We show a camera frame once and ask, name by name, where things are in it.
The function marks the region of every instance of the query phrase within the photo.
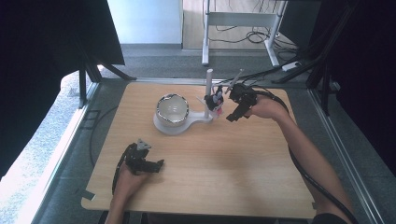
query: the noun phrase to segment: black curtain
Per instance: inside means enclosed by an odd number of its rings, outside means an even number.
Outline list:
[[[0,3],[0,176],[19,156],[64,76],[90,63],[124,64],[106,0]]]
[[[334,47],[337,99],[396,174],[396,2],[360,0]]]

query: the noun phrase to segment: power strip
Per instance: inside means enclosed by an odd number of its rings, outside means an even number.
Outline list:
[[[299,62],[288,63],[288,64],[285,64],[285,65],[282,66],[282,70],[284,72],[287,72],[287,71],[289,71],[289,70],[291,70],[293,68],[300,67],[300,66],[301,66],[301,63],[299,63]]]

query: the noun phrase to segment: black panel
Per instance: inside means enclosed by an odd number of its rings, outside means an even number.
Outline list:
[[[1,1],[0,176],[46,116],[83,55],[124,64],[106,0]]]
[[[306,49],[323,37],[327,29],[332,29],[330,25],[340,16],[345,3],[346,0],[289,1],[279,32],[301,49]]]
[[[394,174],[395,15],[395,1],[360,1],[332,56],[337,99]]]

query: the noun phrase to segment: metal bowl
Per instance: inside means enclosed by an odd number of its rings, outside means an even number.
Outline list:
[[[164,126],[178,127],[186,122],[189,104],[181,95],[169,93],[157,104],[156,116]]]

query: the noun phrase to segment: wall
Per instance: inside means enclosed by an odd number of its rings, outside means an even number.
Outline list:
[[[181,0],[108,0],[121,44],[181,44]]]

